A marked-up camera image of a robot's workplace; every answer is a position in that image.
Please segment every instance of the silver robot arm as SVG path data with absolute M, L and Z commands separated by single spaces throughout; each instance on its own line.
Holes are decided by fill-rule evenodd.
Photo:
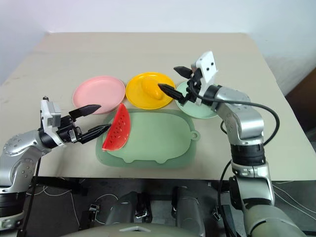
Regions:
M 175 67 L 181 76 L 189 79 L 187 95 L 166 84 L 161 90 L 181 104 L 191 101 L 209 105 L 223 120 L 232 151 L 230 195 L 234 208 L 244 213 L 248 236 L 302 237 L 304 233 L 280 209 L 274 206 L 275 196 L 265 158 L 261 115 L 251 106 L 232 101 L 250 102 L 240 91 L 214 85 L 217 73 L 212 52 L 204 53 L 192 64 L 192 69 Z
M 74 122 L 100 105 L 88 105 L 61 117 L 59 107 L 44 97 L 41 100 L 41 127 L 15 135 L 4 145 L 0 156 L 0 231 L 19 228 L 24 218 L 23 205 L 38 160 L 52 148 L 65 143 L 86 143 L 103 134 L 110 124 L 82 134 Z

